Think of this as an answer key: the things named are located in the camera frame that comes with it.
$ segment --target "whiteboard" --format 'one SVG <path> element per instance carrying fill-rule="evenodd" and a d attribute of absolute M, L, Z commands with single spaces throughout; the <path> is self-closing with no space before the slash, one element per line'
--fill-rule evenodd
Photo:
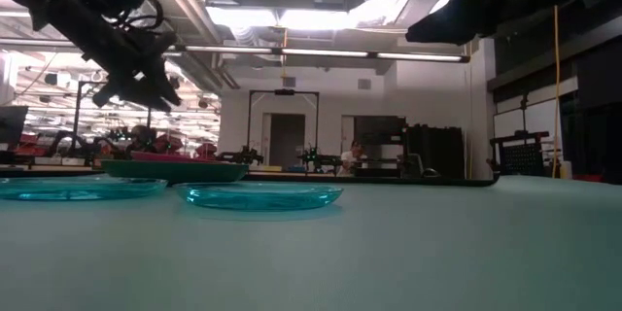
<path fill-rule="evenodd" d="M 512 136 L 516 130 L 523 129 L 523 111 L 514 110 L 498 114 L 495 120 L 495 137 Z M 553 149 L 553 138 L 555 135 L 555 100 L 540 102 L 527 107 L 525 111 L 525 121 L 529 132 L 548 131 L 549 137 L 542 138 L 542 148 L 544 150 Z M 558 149 L 562 149 L 562 125 L 561 119 L 557 118 Z"/>

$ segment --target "light blue tabletop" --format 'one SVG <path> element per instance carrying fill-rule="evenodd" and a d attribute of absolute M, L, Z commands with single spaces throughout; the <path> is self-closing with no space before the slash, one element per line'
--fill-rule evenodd
<path fill-rule="evenodd" d="M 290 213 L 0 201 L 0 309 L 622 310 L 622 188 L 344 185 Z"/>

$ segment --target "doorway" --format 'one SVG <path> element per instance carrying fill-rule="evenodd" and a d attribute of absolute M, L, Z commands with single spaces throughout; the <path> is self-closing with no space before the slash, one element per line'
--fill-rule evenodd
<path fill-rule="evenodd" d="M 270 165 L 299 166 L 298 159 L 304 149 L 306 117 L 293 114 L 272 114 L 270 121 Z"/>

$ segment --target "person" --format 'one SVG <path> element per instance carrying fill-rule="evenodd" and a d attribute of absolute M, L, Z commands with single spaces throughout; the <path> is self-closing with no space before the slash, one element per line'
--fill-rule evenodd
<path fill-rule="evenodd" d="M 350 146 L 350 151 L 344 152 L 341 155 L 341 169 L 337 176 L 341 177 L 351 177 L 354 176 L 354 170 L 357 167 L 357 161 L 361 159 L 365 159 L 367 156 L 363 153 L 363 146 L 359 141 L 352 141 L 352 145 Z"/>
<path fill-rule="evenodd" d="M 131 159 L 132 152 L 157 153 L 153 145 L 151 131 L 145 125 L 136 125 L 130 132 L 132 143 L 125 148 L 125 156 Z"/>

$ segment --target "clear plastic plate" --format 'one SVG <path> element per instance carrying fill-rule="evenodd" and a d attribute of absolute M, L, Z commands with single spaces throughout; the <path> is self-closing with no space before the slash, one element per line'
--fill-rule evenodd
<path fill-rule="evenodd" d="M 180 184 L 174 188 L 194 205 L 250 211 L 321 208 L 343 192 L 340 188 L 312 184 Z"/>
<path fill-rule="evenodd" d="M 122 199 L 162 193 L 164 180 L 107 176 L 0 179 L 0 198 L 17 200 Z"/>

